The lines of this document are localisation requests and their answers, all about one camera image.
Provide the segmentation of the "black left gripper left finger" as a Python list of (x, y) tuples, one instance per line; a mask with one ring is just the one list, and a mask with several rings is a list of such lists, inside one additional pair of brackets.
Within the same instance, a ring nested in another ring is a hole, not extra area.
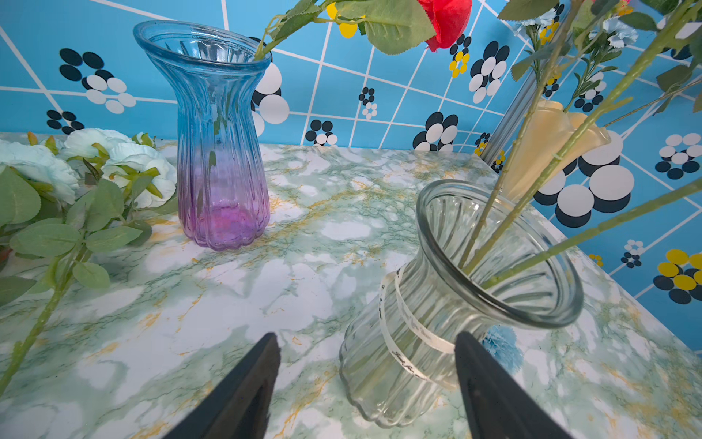
[(263, 438), (281, 349), (265, 334), (167, 438)]

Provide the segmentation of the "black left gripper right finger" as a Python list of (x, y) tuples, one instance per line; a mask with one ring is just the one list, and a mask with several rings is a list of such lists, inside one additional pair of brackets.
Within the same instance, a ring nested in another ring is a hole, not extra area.
[(455, 341), (455, 366), (473, 438), (568, 438), (473, 335)]

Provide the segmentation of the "blue purple ribbed glass vase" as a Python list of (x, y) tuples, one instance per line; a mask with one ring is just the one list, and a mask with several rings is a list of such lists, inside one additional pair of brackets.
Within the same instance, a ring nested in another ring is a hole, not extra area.
[(150, 20), (136, 43), (177, 98), (177, 203), (188, 239), (214, 251), (251, 244), (270, 198), (250, 109), (272, 58), (251, 38), (195, 23)]

